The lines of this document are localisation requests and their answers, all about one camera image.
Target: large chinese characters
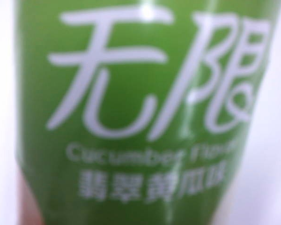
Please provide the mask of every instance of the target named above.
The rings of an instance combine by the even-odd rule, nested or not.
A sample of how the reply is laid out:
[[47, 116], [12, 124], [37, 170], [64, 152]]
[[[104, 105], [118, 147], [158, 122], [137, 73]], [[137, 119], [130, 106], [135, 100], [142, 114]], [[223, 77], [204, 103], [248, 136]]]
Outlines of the large chinese characters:
[[[86, 92], [91, 82], [94, 83], [94, 87], [85, 106], [83, 121], [89, 132], [101, 138], [118, 139], [136, 135], [147, 127], [156, 114], [156, 120], [147, 135], [148, 141], [155, 141], [168, 129], [181, 104], [195, 106], [209, 97], [211, 101], [204, 116], [204, 126], [209, 132], [224, 133], [240, 122], [249, 120], [254, 87], [248, 78], [259, 70], [265, 55], [271, 28], [268, 21], [239, 18], [232, 13], [193, 13], [191, 20], [198, 27], [198, 31], [190, 43], [184, 61], [181, 62], [180, 68], [177, 68], [176, 79], [169, 89], [165, 102], [158, 102], [154, 93], [148, 93], [135, 120], [126, 127], [112, 129], [104, 126], [99, 119], [100, 106], [111, 76], [108, 68], [100, 65], [102, 63], [164, 64], [170, 57], [162, 49], [153, 46], [107, 48], [113, 25], [148, 23], [149, 26], [150, 23], [160, 23], [171, 26], [174, 23], [174, 16], [168, 8], [161, 6], [146, 8], [124, 6], [66, 12], [61, 14], [61, 20], [70, 26], [92, 25], [94, 31], [86, 51], [49, 54], [49, 61], [53, 65], [78, 66], [79, 69], [60, 105], [49, 119], [48, 129], [56, 129], [73, 113], [83, 96], [88, 94]], [[228, 35], [216, 45], [210, 46], [215, 32], [219, 29], [228, 29]], [[253, 35], [260, 36], [260, 40], [250, 42]], [[222, 66], [220, 58], [228, 51], [232, 51], [232, 55], [228, 63]], [[243, 65], [243, 58], [248, 55], [253, 56], [253, 60]], [[202, 86], [189, 90], [201, 63], [210, 68], [210, 78]], [[247, 79], [235, 85], [235, 80], [239, 78]], [[234, 102], [234, 97], [239, 94], [245, 98], [244, 107]], [[159, 112], [156, 111], [157, 104], [162, 104]], [[233, 119], [226, 123], [219, 123], [218, 119], [223, 109]]]

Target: bottle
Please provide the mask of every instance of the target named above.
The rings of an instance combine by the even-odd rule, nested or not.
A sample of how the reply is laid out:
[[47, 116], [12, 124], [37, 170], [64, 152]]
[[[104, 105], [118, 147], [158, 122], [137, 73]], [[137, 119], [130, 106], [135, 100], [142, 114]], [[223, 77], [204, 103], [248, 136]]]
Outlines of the bottle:
[[210, 224], [280, 5], [17, 1], [20, 224]]

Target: green label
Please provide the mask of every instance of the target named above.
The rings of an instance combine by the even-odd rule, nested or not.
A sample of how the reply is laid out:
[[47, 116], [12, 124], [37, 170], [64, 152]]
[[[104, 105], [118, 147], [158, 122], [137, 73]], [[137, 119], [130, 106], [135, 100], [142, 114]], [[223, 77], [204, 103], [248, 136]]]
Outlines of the green label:
[[207, 225], [280, 1], [17, 5], [18, 160], [46, 224]]

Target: white background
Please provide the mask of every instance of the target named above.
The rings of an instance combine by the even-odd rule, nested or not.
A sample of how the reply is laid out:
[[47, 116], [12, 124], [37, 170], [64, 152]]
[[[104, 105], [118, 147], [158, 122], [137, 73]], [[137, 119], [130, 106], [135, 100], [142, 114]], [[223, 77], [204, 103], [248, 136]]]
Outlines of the white background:
[[[0, 225], [16, 218], [12, 40], [12, 2], [0, 0]], [[252, 121], [229, 225], [281, 225], [281, 15]]]

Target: green bottle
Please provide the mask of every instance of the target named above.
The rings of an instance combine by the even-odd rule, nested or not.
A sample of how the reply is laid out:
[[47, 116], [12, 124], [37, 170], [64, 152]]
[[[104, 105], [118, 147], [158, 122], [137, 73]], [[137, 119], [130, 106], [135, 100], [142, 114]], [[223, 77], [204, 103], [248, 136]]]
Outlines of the green bottle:
[[281, 1], [16, 5], [17, 159], [44, 224], [210, 224]]

